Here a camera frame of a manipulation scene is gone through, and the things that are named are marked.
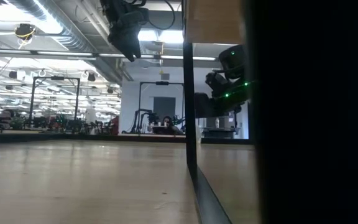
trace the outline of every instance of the cable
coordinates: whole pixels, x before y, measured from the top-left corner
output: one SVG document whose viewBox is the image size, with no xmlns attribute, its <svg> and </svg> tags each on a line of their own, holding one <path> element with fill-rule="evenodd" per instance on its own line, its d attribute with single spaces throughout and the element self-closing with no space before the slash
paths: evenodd
<svg viewBox="0 0 358 224">
<path fill-rule="evenodd" d="M 78 10 L 78 6 L 75 6 L 74 16 L 77 18 L 77 21 L 78 21 L 79 23 L 85 22 L 87 18 L 85 17 L 84 19 L 79 19 L 78 16 L 77 16 L 77 10 Z"/>
<path fill-rule="evenodd" d="M 161 28 L 161 27 L 158 27 L 158 26 L 154 25 L 154 24 L 152 23 L 152 21 L 150 20 L 150 18 L 149 18 L 149 23 L 150 23 L 150 25 L 152 25 L 152 26 L 154 26 L 155 28 L 160 29 L 160 30 L 167 30 L 167 29 L 171 28 L 171 27 L 173 26 L 173 24 L 175 23 L 175 20 L 176 20 L 175 10 L 173 9 L 171 3 L 169 3 L 167 0 L 164 0 L 164 1 L 168 4 L 169 8 L 171 8 L 171 11 L 172 11 L 173 19 L 172 19 L 171 25 L 169 25 L 167 28 Z"/>
<path fill-rule="evenodd" d="M 179 6 L 178 6 L 178 8 L 177 8 L 177 12 L 179 12 L 179 8 L 180 8 L 180 6 L 181 6 L 181 3 L 179 4 Z"/>
<path fill-rule="evenodd" d="M 32 39 L 30 39 L 29 41 L 25 41 L 25 40 L 22 40 L 22 42 L 20 43 L 20 40 L 22 40 L 22 39 L 18 39 L 17 40 L 17 43 L 20 45 L 19 46 L 19 50 L 23 47 L 23 46 L 26 46 L 26 45 L 29 45 L 29 44 L 31 44 L 31 42 L 32 42 Z"/>
</svg>

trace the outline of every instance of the black cable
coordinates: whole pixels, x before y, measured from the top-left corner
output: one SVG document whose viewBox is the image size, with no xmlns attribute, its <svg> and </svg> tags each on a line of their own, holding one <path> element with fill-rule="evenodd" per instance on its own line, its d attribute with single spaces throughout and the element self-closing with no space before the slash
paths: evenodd
<svg viewBox="0 0 358 224">
<path fill-rule="evenodd" d="M 160 30 L 167 30 L 167 29 L 171 28 L 171 27 L 173 26 L 173 24 L 175 23 L 175 20 L 176 20 L 175 10 L 173 9 L 171 3 L 169 3 L 167 0 L 164 0 L 164 1 L 168 4 L 169 8 L 171 8 L 171 11 L 172 11 L 173 19 L 172 19 L 171 25 L 169 25 L 167 28 L 161 28 L 161 27 L 158 27 L 158 26 L 154 25 L 154 24 L 152 23 L 152 21 L 150 21 L 150 19 L 149 19 L 149 23 L 150 23 L 152 26 L 154 26 L 155 28 L 160 29 Z"/>
</svg>

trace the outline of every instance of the ceiling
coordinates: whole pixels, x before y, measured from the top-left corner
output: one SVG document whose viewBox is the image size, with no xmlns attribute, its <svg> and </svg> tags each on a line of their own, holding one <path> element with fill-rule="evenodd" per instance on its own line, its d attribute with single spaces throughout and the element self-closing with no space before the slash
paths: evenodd
<svg viewBox="0 0 358 224">
<path fill-rule="evenodd" d="M 53 0 L 59 10 L 61 16 L 68 18 L 70 30 L 73 32 L 78 31 L 79 34 L 87 41 L 87 44 L 92 46 L 93 52 L 98 53 L 116 53 L 117 50 L 106 43 L 103 34 L 103 26 L 96 22 L 99 29 L 95 28 L 95 23 L 92 24 L 91 20 L 95 20 L 96 16 L 92 16 L 91 20 L 86 16 L 84 11 L 78 6 L 77 0 Z M 104 18 L 101 12 L 101 6 L 99 0 L 89 0 L 91 5 L 98 11 L 100 17 L 104 22 L 107 20 Z M 139 40 L 143 54 L 152 55 L 183 55 L 182 44 L 183 38 L 181 37 L 182 23 L 181 23 L 181 7 L 179 0 L 170 1 L 175 9 L 176 21 L 172 28 L 166 32 L 157 30 L 149 23 L 143 26 Z M 172 11 L 163 0 L 149 0 L 146 4 L 150 10 L 150 20 L 160 27 L 168 26 L 172 21 Z M 38 29 L 31 39 L 31 42 L 27 45 L 23 45 L 23 41 L 13 34 L 14 29 L 18 27 L 20 23 L 35 24 Z M 0 6 L 0 49 L 18 49 L 21 50 L 50 50 L 50 51 L 67 51 L 68 48 L 57 41 L 56 33 L 46 33 L 53 31 L 51 26 L 42 26 L 39 23 L 34 22 L 34 17 L 29 14 L 23 13 L 20 9 L 12 5 Z M 164 41 L 164 44 L 151 41 Z M 199 57 L 217 57 L 220 52 L 230 47 L 230 45 L 219 44 L 194 44 L 193 55 Z M 7 93 L 4 95 L 4 99 L 13 100 L 19 94 L 26 96 L 25 94 L 31 93 L 31 87 L 19 86 L 22 84 L 32 84 L 32 76 L 37 76 L 40 71 L 46 71 L 45 76 L 50 77 L 54 75 L 60 75 L 71 78 L 82 78 L 80 91 L 80 98 L 84 103 L 80 103 L 80 108 L 86 108 L 86 105 L 92 103 L 92 99 L 84 98 L 87 95 L 100 95 L 102 98 L 110 96 L 109 99 L 101 101 L 104 105 L 108 105 L 112 102 L 112 105 L 105 106 L 104 109 L 113 108 L 113 110 L 102 110 L 103 113 L 119 113 L 121 104 L 117 103 L 121 97 L 121 90 L 117 84 L 125 82 L 155 82 L 160 80 L 160 70 L 164 73 L 170 74 L 170 82 L 183 82 L 183 65 L 182 60 L 156 60 L 156 59 L 137 59 L 135 62 L 130 63 L 127 60 L 117 60 L 115 58 L 104 58 L 103 65 L 107 67 L 99 67 L 97 63 L 87 60 L 62 60 L 60 58 L 44 59 L 44 58 L 13 58 L 0 57 L 0 93 Z M 195 83 L 196 85 L 204 85 L 205 75 L 211 71 L 212 68 L 219 68 L 219 62 L 207 62 L 207 61 L 195 61 Z M 26 74 L 27 79 L 13 80 L 9 78 L 9 72 L 20 70 Z M 89 73 L 95 73 L 95 82 L 88 82 L 87 78 L 84 78 Z M 72 83 L 69 80 L 62 82 L 49 81 L 49 85 L 70 86 Z M 7 90 L 6 85 L 14 85 L 14 90 Z M 114 93 L 108 95 L 106 93 L 107 88 L 114 87 Z M 71 91 L 74 88 L 60 88 L 60 93 L 54 93 L 47 88 L 39 87 L 39 99 L 45 100 L 41 94 L 58 94 L 69 95 L 72 97 Z M 27 104 L 26 97 L 23 97 L 24 104 Z M 61 108 L 68 108 L 73 106 L 72 102 L 67 102 L 66 99 L 62 99 Z"/>
</svg>

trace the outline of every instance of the white wall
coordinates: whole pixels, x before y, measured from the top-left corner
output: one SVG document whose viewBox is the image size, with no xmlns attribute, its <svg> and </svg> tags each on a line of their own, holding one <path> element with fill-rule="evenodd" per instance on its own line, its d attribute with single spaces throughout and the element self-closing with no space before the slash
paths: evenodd
<svg viewBox="0 0 358 224">
<path fill-rule="evenodd" d="M 149 68 L 143 70 L 141 68 L 131 68 L 130 74 L 137 82 L 123 82 L 122 95 L 121 95 L 121 114 L 119 117 L 119 132 L 130 131 L 135 116 L 135 111 L 138 109 L 139 104 L 139 81 L 148 82 L 159 81 L 160 75 L 158 74 L 159 68 Z M 195 68 L 195 92 L 207 93 L 211 97 L 211 89 L 205 84 L 205 76 L 211 68 Z M 171 82 L 183 82 L 183 69 L 182 68 L 164 68 L 164 72 L 171 74 Z M 183 89 L 179 85 L 169 86 L 156 86 L 146 85 L 142 86 L 142 99 L 140 108 L 152 110 L 154 108 L 153 97 L 175 97 L 176 98 L 176 114 L 181 117 Z M 240 127 L 239 134 L 235 138 L 248 139 L 248 104 L 242 105 L 242 110 L 237 114 L 237 123 Z M 144 118 L 144 123 L 147 123 L 147 117 Z M 200 126 L 204 123 L 204 119 L 200 120 Z"/>
<path fill-rule="evenodd" d="M 181 85 L 157 86 L 155 84 L 142 85 L 142 98 L 140 108 L 153 110 L 154 97 L 176 98 L 175 114 L 181 118 L 183 88 Z M 121 113 L 119 117 L 119 132 L 130 131 L 135 117 L 135 111 L 139 107 L 139 82 L 124 82 L 122 84 Z M 144 117 L 144 124 L 148 123 L 147 116 Z"/>
</svg>

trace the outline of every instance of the exposed pipe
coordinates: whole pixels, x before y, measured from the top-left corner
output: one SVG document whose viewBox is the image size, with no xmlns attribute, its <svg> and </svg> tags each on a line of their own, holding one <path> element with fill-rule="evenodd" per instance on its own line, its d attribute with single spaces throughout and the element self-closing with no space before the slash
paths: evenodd
<svg viewBox="0 0 358 224">
<path fill-rule="evenodd" d="M 83 11 L 85 16 L 89 19 L 89 21 L 91 22 L 92 26 L 98 31 L 98 33 L 103 38 L 103 40 L 107 43 L 107 45 L 110 47 L 110 49 L 113 50 L 113 51 L 117 51 L 117 49 L 115 49 L 110 44 L 107 34 L 100 28 L 100 26 L 96 23 L 95 19 L 93 19 L 92 15 L 90 14 L 88 9 L 83 4 L 83 1 L 82 0 L 77 0 L 77 5 Z"/>
<path fill-rule="evenodd" d="M 0 30 L 0 35 L 15 35 L 15 32 L 9 30 Z M 59 38 L 59 37 L 70 37 L 70 35 L 62 34 L 33 34 L 35 37 L 50 37 L 50 38 Z"/>
<path fill-rule="evenodd" d="M 106 22 L 104 21 L 104 19 L 100 16 L 99 12 L 96 10 L 95 6 L 92 5 L 92 3 L 90 2 L 90 0 L 80 0 L 84 3 L 84 5 L 86 6 L 86 8 L 89 10 L 89 12 L 91 13 L 91 15 L 93 17 L 95 17 L 95 19 L 99 22 L 99 24 L 101 25 L 101 27 L 104 29 L 104 31 L 106 32 L 106 34 L 108 35 L 110 33 L 110 29 L 109 27 L 106 25 Z"/>
<path fill-rule="evenodd" d="M 51 26 L 58 24 L 62 28 L 61 35 L 69 37 L 55 37 L 70 51 L 74 52 L 95 52 L 96 48 L 88 41 L 81 31 L 74 25 L 73 21 L 51 0 L 6 0 L 16 8 L 34 16 L 42 22 L 50 23 Z M 109 82 L 121 84 L 122 77 L 117 75 L 117 71 L 109 65 L 105 59 L 97 58 L 95 61 L 88 62 L 102 71 L 103 77 Z"/>
</svg>

